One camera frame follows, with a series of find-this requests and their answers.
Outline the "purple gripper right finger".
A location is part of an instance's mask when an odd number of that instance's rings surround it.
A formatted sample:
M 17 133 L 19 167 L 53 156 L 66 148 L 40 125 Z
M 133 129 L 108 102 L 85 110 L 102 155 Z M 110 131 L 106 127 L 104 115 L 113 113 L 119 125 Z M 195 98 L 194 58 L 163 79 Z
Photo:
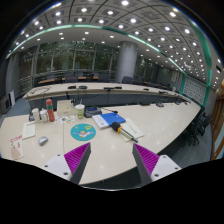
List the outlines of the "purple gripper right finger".
M 159 160 L 159 156 L 136 143 L 133 144 L 132 154 L 137 164 L 142 184 L 147 185 L 151 183 L 151 174 Z

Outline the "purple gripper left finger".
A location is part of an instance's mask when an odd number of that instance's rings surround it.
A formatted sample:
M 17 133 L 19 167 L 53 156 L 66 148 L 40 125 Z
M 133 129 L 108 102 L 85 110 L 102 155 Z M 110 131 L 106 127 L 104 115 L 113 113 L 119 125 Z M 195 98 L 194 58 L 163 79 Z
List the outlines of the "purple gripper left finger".
M 91 145 L 86 143 L 64 155 L 65 160 L 70 168 L 72 177 L 70 181 L 79 184 L 91 153 Z

